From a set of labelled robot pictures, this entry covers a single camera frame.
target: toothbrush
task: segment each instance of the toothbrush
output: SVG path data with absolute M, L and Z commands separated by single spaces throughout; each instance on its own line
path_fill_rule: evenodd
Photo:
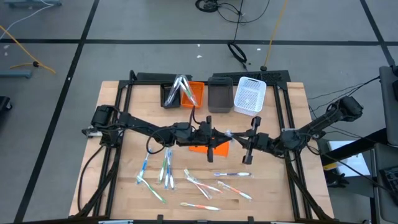
M 187 95 L 187 97 L 189 98 L 189 100 L 192 102 L 193 105 L 198 106 L 197 101 L 195 99 L 195 96 L 193 95 L 193 93 L 189 90 L 189 88 L 187 88 L 186 86 L 189 86 L 189 84 L 184 80 L 183 83 L 180 85 L 180 87 L 182 88 L 182 90 L 185 92 L 185 94 Z
M 249 199 L 249 200 L 252 200 L 252 198 L 251 198 L 250 196 L 248 196 L 247 194 L 243 193 L 242 191 L 240 191 L 240 190 L 238 190 L 238 189 L 235 189 L 235 188 L 233 188 L 233 187 L 231 187 L 231 186 L 229 186 L 229 185 L 226 185 L 226 184 L 222 183 L 221 181 L 217 181 L 217 183 L 218 183 L 218 185 L 220 185 L 220 186 L 226 187 L 227 189 L 230 189 L 230 190 L 232 190 L 233 192 L 240 194 L 240 195 L 241 195 L 242 197 L 244 197 L 244 198 L 247 198 L 247 199 Z
M 167 148 L 166 149 L 166 155 L 167 155 L 167 158 L 166 158 L 166 161 L 168 161 L 169 160 L 169 148 Z M 169 169 L 169 166 L 168 165 L 166 165 L 166 178 L 165 178 L 165 180 L 164 180 L 164 189 L 169 189 L 169 179 L 170 179 L 170 169 Z
M 187 180 L 189 180 L 190 182 L 192 182 L 192 183 L 194 183 L 194 184 L 196 184 L 196 185 L 199 185 L 199 186 L 201 186 L 201 187 L 206 187 L 206 188 L 208 188 L 208 189 L 210 189 L 210 190 L 214 190 L 214 191 L 216 191 L 216 192 L 223 193 L 222 191 L 218 190 L 218 189 L 215 188 L 215 187 L 212 187 L 212 186 L 209 186 L 209 185 L 206 185 L 206 184 L 199 183 L 199 182 L 197 182 L 197 181 L 194 181 L 192 178 L 189 178 L 189 177 L 188 177 Z
M 181 202 L 180 205 L 181 205 L 181 206 L 195 207 L 195 208 L 202 208 L 202 209 L 207 209 L 207 210 L 211 210 L 211 211 L 220 211 L 220 210 L 221 210 L 221 209 L 219 209 L 219 208 L 212 207 L 212 206 L 194 205 L 194 204 L 189 204 L 189 203 L 187 203 L 187 202 Z
M 170 186 L 172 188 L 172 190 L 174 190 L 174 178 L 173 178 L 173 174 L 172 174 L 172 151 L 171 149 L 169 149 L 169 153 L 168 153 L 168 158 L 167 158 L 167 167 L 169 170 L 169 179 L 170 179 Z
M 164 198 L 162 198 L 158 193 L 156 193 L 156 191 L 140 176 L 137 176 L 137 180 L 139 180 L 140 182 L 142 181 L 143 183 L 146 184 L 146 186 L 149 188 L 149 190 L 159 199 L 161 200 L 163 203 L 167 203 L 166 200 Z
M 197 180 L 196 178 L 192 177 L 191 174 L 189 173 L 188 169 L 184 169 L 184 173 L 187 176 L 187 178 L 191 178 L 192 180 L 194 180 L 195 182 L 199 183 L 199 180 Z M 195 184 L 195 186 L 200 190 L 200 192 L 207 198 L 207 200 L 212 199 L 212 196 L 209 194 L 209 192 L 207 192 L 206 189 L 201 188 L 199 185 Z
M 214 176 L 219 177 L 222 175 L 230 175 L 230 176 L 241 176 L 241 177 L 247 177 L 250 176 L 251 173 L 249 172 L 237 172 L 237 173 L 222 173 L 222 172 L 215 172 Z
M 181 77 L 178 77 L 178 78 L 174 81 L 173 87 L 171 88 L 171 91 L 170 91 L 170 93 L 169 93 L 169 95 L 168 95 L 168 97 L 167 97 L 167 100 L 166 100 L 166 102 L 164 103 L 165 106 L 168 106 L 169 104 L 171 104 L 171 103 L 173 102 L 174 97 L 171 97 L 171 96 L 173 96 L 173 95 L 178 91 L 178 89 L 180 88 L 181 79 L 182 79 Z
M 146 155 L 146 157 L 144 159 L 144 163 L 142 165 L 141 171 L 138 174 L 138 176 L 141 177 L 141 178 L 143 178 L 144 172 L 147 169 L 148 157 L 149 157 L 149 152 L 147 152 L 147 155 Z
M 165 152 L 164 158 L 163 158 L 162 168 L 160 169 L 159 178 L 157 179 L 157 183 L 156 184 L 161 184 L 162 180 L 163 180 L 164 169 L 166 168 L 167 149 L 168 148 L 166 148 L 166 152 Z

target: white basket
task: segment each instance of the white basket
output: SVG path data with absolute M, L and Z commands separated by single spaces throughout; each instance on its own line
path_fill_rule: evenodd
M 255 116 L 262 110 L 267 84 L 253 78 L 239 79 L 234 99 L 234 110 L 238 113 Z

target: orange block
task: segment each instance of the orange block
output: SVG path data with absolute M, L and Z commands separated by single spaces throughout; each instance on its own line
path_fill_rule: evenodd
M 218 156 L 228 156 L 228 149 L 229 149 L 229 141 L 223 144 L 220 144 L 215 149 L 213 149 L 213 155 Z M 207 146 L 190 146 L 189 150 L 194 152 L 202 152 L 207 153 Z

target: wooden table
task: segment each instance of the wooden table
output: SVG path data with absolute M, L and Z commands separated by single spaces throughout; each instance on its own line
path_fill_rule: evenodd
M 97 105 L 113 105 L 117 86 L 118 82 L 103 82 Z M 303 83 L 288 83 L 288 88 L 294 122 L 296 128 L 299 128 L 311 121 L 304 86 Z M 191 112 L 190 109 L 177 108 L 165 110 L 160 107 L 159 89 L 157 85 L 134 85 L 129 112 L 133 116 L 158 126 L 170 126 L 174 122 L 188 121 Z M 280 100 L 284 109 L 285 126 L 289 127 L 282 92 L 280 92 Z M 205 117 L 209 114 L 207 108 L 207 90 L 205 90 L 203 106 L 199 110 L 196 110 L 195 116 L 198 121 L 204 121 Z M 233 110 L 228 114 L 210 115 L 213 118 L 213 126 L 219 131 L 232 129 L 234 132 L 241 132 L 251 128 L 252 118 L 235 113 Z M 276 138 L 280 134 L 280 130 L 272 87 L 267 87 L 264 107 L 258 116 L 262 118 L 258 131 L 269 133 L 271 138 Z M 294 220 L 284 160 L 267 153 L 254 151 L 252 165 L 244 165 L 241 161 L 246 151 L 238 143 L 230 145 L 227 158 L 215 156 L 214 163 L 207 162 L 206 154 L 189 151 L 187 147 L 174 146 L 172 148 L 174 152 L 172 167 L 177 188 L 175 191 L 165 190 L 163 185 L 155 184 L 164 153 L 161 152 L 149 156 L 144 178 L 167 200 L 167 204 L 162 204 L 144 184 L 136 184 L 135 176 L 140 171 L 142 162 L 146 156 L 145 143 L 147 138 L 147 136 L 134 131 L 127 131 L 125 134 L 111 218 L 154 220 L 158 214 L 163 214 L 165 220 L 204 219 L 245 221 L 248 219 L 248 216 L 253 216 L 255 221 Z M 91 155 L 97 150 L 99 141 L 99 138 L 88 140 L 81 167 L 84 166 Z M 151 142 L 151 146 L 154 148 L 160 147 L 155 141 Z M 104 150 L 91 161 L 86 170 L 81 191 L 82 206 L 88 201 L 98 186 L 103 155 Z M 319 156 L 315 156 L 308 149 L 304 149 L 301 157 L 307 189 L 324 211 L 333 217 L 333 210 Z M 205 184 L 216 187 L 216 180 L 220 179 L 246 192 L 253 200 L 249 202 L 242 196 L 228 190 L 224 190 L 223 194 L 212 193 L 213 199 L 207 200 L 193 184 L 185 180 L 183 173 L 185 168 L 189 169 L 192 175 Z M 254 177 L 217 178 L 213 175 L 217 171 L 251 172 Z M 106 198 L 107 194 L 108 191 L 105 190 L 103 197 Z M 298 194 L 298 199 L 301 217 L 304 217 L 300 194 Z M 76 214 L 78 211 L 76 201 L 77 186 L 70 209 L 71 215 Z M 105 202 L 106 200 L 102 200 L 100 214 L 104 213 Z M 180 202 L 215 206 L 221 208 L 221 211 L 213 212 L 182 207 L 180 206 Z

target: dark gray container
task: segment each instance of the dark gray container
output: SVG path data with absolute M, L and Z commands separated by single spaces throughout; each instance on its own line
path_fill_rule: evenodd
M 169 93 L 171 91 L 171 88 L 173 86 L 173 83 L 162 83 L 160 84 L 160 106 L 165 108 L 165 109 L 169 109 L 169 108 L 179 108 L 181 103 L 180 103 L 180 90 L 177 90 L 177 92 L 175 93 L 173 102 L 168 105 L 165 106 L 164 103 L 167 100 L 167 97 L 169 97 Z
M 229 77 L 208 79 L 208 108 L 210 113 L 229 113 L 234 106 L 233 81 Z

